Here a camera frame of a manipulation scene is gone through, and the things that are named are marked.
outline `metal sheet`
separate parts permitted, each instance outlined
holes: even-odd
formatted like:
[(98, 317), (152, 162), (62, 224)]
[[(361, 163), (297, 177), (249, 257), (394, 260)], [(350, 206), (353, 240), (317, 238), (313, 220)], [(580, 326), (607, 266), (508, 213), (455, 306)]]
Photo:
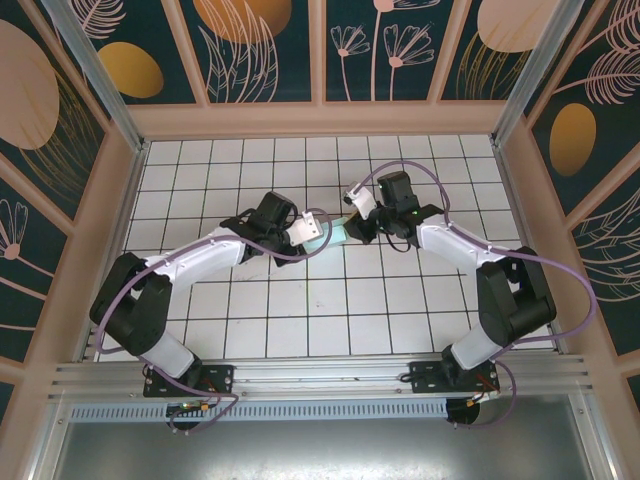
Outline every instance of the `metal sheet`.
[(591, 478), (586, 465), (566, 397), (541, 396), (479, 431), (441, 419), (228, 422), (192, 437), (158, 424), (73, 424), (56, 478), (566, 480)]

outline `black grid line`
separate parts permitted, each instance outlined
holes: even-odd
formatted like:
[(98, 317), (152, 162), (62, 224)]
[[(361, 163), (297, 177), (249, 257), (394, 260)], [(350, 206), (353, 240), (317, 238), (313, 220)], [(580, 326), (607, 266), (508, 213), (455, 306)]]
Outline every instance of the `black grid line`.
[[(340, 147), (338, 145), (338, 137), (336, 137), (336, 157), (340, 157)], [(338, 160), (338, 183), (340, 183), (340, 160)], [(344, 215), (344, 204), (342, 199), (340, 200), (340, 212), (341, 215)], [(344, 303), (347, 308), (347, 345), (349, 346), (349, 355), (351, 355), (351, 323), (349, 322), (349, 285), (347, 280), (347, 252), (344, 248), (342, 248), (342, 268), (344, 268)]]
[[(272, 153), (272, 163), (273, 160), (275, 160), (276, 158), (276, 140), (275, 138), (273, 139), (273, 153)], [(276, 175), (276, 168), (275, 168), (275, 164), (271, 167), (271, 190), (273, 190), (273, 186), (275, 185), (275, 175)], [(266, 320), (265, 320), (265, 334), (264, 334), (264, 356), (265, 358), (268, 357), (268, 352), (269, 352), (269, 300), (271, 297), (271, 259), (269, 259), (269, 261), (267, 262), (267, 312), (266, 312)]]
[[(242, 140), (242, 148), (240, 149), (240, 177), (238, 178), (238, 198), (236, 200), (236, 212), (240, 209), (240, 185), (241, 185), (240, 182), (242, 181), (242, 159), (243, 158), (244, 158), (244, 139)], [(228, 283), (229, 283), (229, 295), (227, 297), (227, 318), (225, 319), (226, 324), (224, 328), (224, 343), (222, 346), (222, 358), (227, 358), (227, 338), (229, 334), (229, 311), (231, 310), (231, 287), (233, 286), (232, 285), (233, 274), (229, 274)]]
[[(309, 208), (309, 188), (307, 186), (307, 175), (309, 173), (309, 169), (307, 168), (307, 138), (305, 137), (304, 139), (304, 208), (305, 210), (307, 208)], [(307, 260), (304, 260), (305, 262), (305, 269), (304, 269), (304, 277), (305, 277), (305, 281), (306, 281), (306, 291), (307, 291), (307, 355), (309, 355), (309, 344), (310, 344), (310, 338), (309, 338), (309, 330), (310, 330), (310, 325), (309, 325), (309, 317), (310, 317), (310, 313), (311, 313), (311, 309), (309, 307), (309, 304), (311, 303), (311, 296), (310, 296), (310, 292), (309, 292), (309, 262)]]
[[(335, 314), (335, 313), (322, 313), (322, 314), (314, 314), (314, 315), (310, 315), (309, 318), (334, 318), (334, 317), (346, 317), (346, 316), (351, 316), (351, 317), (370, 317), (370, 316), (376, 316), (376, 315), (387, 315), (387, 316), (391, 316), (391, 315), (426, 315), (429, 313), (433, 313), (433, 314), (441, 314), (441, 313), (468, 313), (468, 312), (478, 312), (478, 310), (460, 310), (460, 309), (454, 309), (454, 310), (434, 310), (434, 311), (425, 311), (424, 309), (420, 309), (420, 310), (403, 310), (403, 311), (399, 311), (399, 312), (391, 312), (391, 313), (385, 313), (385, 312), (366, 312), (366, 313), (350, 313), (349, 315), (347, 315), (346, 313), (340, 313), (340, 314)], [(282, 315), (273, 315), (270, 318), (301, 318), (301, 317), (287, 317), (287, 316), (282, 316)], [(264, 315), (256, 315), (256, 316), (250, 316), (250, 315), (243, 315), (241, 317), (231, 317), (230, 320), (259, 320), (259, 319), (266, 319), (266, 316)], [(172, 319), (168, 319), (167, 322), (184, 322), (186, 319), (185, 318), (172, 318)], [(206, 317), (206, 318), (190, 318), (189, 321), (190, 322), (224, 322), (226, 320), (229, 320), (229, 318), (227, 317)]]
[[(371, 161), (371, 144), (369, 143), (369, 137), (367, 136), (367, 148), (369, 149), (369, 161), (371, 162), (371, 171), (373, 172), (373, 162)], [(387, 311), (387, 330), (389, 332), (389, 349), (391, 351), (391, 354), (393, 354), (393, 339), (391, 337), (391, 320), (389, 319), (389, 300), (387, 299), (387, 282), (384, 280), (384, 257), (382, 256), (382, 242), (380, 242), (378, 244), (378, 252), (380, 253), (380, 269), (382, 271), (382, 289), (384, 290), (384, 305), (385, 305), (385, 309)]]

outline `orange circle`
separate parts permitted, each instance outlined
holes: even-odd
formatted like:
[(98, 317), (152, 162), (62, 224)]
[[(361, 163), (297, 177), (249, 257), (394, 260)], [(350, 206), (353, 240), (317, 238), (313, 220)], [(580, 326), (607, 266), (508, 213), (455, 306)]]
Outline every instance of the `orange circle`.
[[(247, 12), (245, 2), (253, 15)], [(263, 35), (255, 32), (260, 28), (261, 18), (274, 37), (291, 18), (291, 0), (193, 0), (193, 5), (213, 33), (234, 43), (255, 43), (262, 39)]]

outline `black mounting plate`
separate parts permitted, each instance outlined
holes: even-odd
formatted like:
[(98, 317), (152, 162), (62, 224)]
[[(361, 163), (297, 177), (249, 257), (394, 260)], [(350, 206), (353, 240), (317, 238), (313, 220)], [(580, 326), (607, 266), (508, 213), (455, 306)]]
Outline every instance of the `black mounting plate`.
[(492, 362), (484, 362), (469, 370), (458, 379), (456, 385), (447, 381), (441, 365), (441, 361), (411, 362), (409, 373), (403, 377), (410, 379), (413, 393), (468, 393), (471, 396), (475, 392), (487, 389), (478, 375), (496, 390), (500, 389), (496, 366)]
[[(194, 386), (196, 390), (218, 393), (231, 393), (233, 388), (233, 365), (203, 365), (200, 381)], [(145, 370), (145, 382), (142, 395), (145, 398), (193, 397), (190, 393), (175, 387), (162, 378), (158, 372), (148, 368)]]

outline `vented metal strip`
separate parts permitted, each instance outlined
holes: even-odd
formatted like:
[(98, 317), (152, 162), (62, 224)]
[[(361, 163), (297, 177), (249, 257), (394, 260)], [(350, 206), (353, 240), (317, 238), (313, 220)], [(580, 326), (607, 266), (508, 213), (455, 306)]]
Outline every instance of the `vented metal strip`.
[[(167, 403), (79, 404), (72, 423), (166, 422)], [(190, 412), (176, 422), (206, 420), (224, 404), (206, 412)], [(357, 420), (375, 418), (444, 418), (446, 399), (398, 399), (361, 401), (245, 402), (236, 405), (221, 421)]]

